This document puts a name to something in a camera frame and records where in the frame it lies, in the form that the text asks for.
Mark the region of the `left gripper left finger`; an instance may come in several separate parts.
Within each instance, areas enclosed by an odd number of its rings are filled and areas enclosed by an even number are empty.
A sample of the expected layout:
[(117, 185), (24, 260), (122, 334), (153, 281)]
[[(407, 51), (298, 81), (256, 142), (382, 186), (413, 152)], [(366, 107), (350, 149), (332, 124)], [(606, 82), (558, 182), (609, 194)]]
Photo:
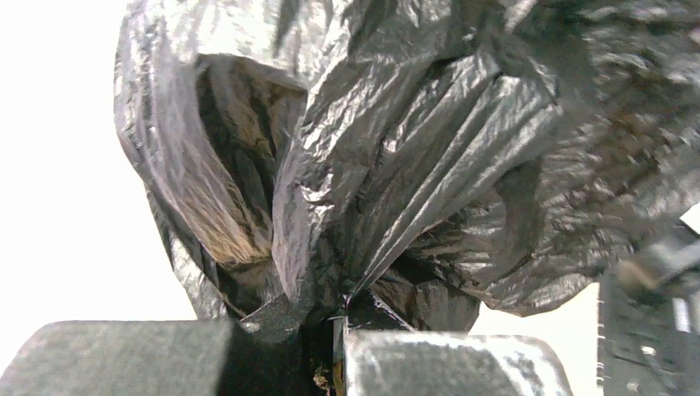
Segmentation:
[(244, 319), (45, 325), (1, 378), (12, 395), (318, 395), (279, 296)]

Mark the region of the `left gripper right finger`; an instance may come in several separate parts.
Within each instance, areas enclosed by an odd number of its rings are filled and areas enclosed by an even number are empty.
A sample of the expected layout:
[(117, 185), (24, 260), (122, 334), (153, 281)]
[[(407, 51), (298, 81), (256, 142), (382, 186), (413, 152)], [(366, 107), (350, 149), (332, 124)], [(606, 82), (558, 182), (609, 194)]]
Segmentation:
[(570, 395), (542, 340), (418, 331), (373, 293), (333, 319), (338, 395)]

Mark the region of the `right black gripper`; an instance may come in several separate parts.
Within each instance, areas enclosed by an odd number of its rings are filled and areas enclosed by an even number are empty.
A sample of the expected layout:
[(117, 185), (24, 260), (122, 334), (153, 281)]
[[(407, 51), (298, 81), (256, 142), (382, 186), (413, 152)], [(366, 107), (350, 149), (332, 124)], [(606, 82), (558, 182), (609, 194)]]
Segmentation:
[(597, 381), (604, 395), (699, 393), (699, 235), (686, 224), (604, 273)]

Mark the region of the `black plastic trash bag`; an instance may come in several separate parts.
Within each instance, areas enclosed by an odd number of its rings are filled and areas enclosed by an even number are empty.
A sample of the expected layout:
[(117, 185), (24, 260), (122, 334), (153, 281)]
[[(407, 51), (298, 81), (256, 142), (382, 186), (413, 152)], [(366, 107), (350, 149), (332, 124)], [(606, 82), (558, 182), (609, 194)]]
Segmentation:
[(699, 200), (696, 1), (135, 1), (116, 132), (199, 318), (553, 310)]

